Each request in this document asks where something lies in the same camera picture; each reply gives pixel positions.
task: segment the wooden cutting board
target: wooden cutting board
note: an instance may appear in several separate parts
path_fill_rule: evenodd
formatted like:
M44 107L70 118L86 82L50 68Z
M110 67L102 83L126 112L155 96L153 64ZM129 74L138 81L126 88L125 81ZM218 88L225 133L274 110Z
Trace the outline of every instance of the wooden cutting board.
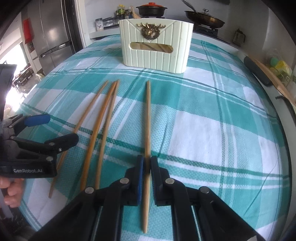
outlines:
M254 59L250 57L251 60L253 60L254 63L258 65L258 67L266 74L266 76L270 79L270 81L273 83L275 88L283 95L285 96L291 104L296 108L296 103L294 101L293 96L290 94L290 92L287 90L287 88L284 86L284 84L280 81L276 75L271 72L271 70L266 67L263 63L258 61L257 59Z

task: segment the finger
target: finger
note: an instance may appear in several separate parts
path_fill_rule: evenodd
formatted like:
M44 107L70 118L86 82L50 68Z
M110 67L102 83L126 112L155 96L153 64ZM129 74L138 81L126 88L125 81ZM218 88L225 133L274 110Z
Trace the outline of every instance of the finger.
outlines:
M9 196L14 196L16 194L23 193L23 184L22 183L12 183L7 189L7 193Z
M0 177L0 188L8 188L10 186L10 181L6 177Z
M23 183L23 178L15 178L14 183Z
M10 207L19 207L21 200L22 200L22 194L16 194L14 196L6 195L4 197L5 204L9 205Z

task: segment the frying pan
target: frying pan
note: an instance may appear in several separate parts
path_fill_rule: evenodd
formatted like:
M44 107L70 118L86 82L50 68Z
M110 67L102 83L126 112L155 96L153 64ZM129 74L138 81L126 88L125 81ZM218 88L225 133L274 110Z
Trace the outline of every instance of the frying pan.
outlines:
M208 10L204 9L204 12L185 11L186 16L195 23L207 25L211 28L221 28L225 22L207 14Z

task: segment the metal rivet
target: metal rivet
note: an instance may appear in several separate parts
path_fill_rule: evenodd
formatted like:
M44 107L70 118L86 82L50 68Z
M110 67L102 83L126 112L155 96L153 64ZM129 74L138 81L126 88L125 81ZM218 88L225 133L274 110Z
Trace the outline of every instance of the metal rivet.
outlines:
M207 193L209 193L210 189L209 189L208 187L201 187L201 188L200 188L200 191L201 191L202 193L207 194Z
M92 194L93 192L94 192L94 188L92 188L92 187L88 187L85 189L85 193L87 193L87 194Z
M167 178L167 179L165 180L165 183L166 183L166 184L173 184L174 182L175 182L175 180L172 179L172 178Z
M54 158L52 157L52 156L48 156L47 158L46 158L46 160L47 161L52 161Z
M120 179L120 183L122 183L122 184L127 184L128 182L129 182L129 179L126 177Z

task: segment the tablecloth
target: tablecloth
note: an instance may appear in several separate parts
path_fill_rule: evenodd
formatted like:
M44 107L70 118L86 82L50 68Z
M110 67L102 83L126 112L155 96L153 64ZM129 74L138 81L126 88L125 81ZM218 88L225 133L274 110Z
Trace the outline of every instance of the tablecloth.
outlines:
M288 157L277 113L255 77L234 55L193 34L187 69L171 74L123 65L120 36L99 40L50 72L19 112L48 113L48 124L26 128L21 137L44 142L71 133L102 84L109 84L69 150L48 198L51 178L28 179L21 211L40 229L78 193L83 160L100 107L120 79L104 152L100 187L107 187L144 153L146 81L151 81L151 152L172 178L186 186L210 187L266 239L282 231L290 199ZM102 127L91 159L94 184ZM171 211L150 194L148 233L140 207L125 207L121 240L172 240Z

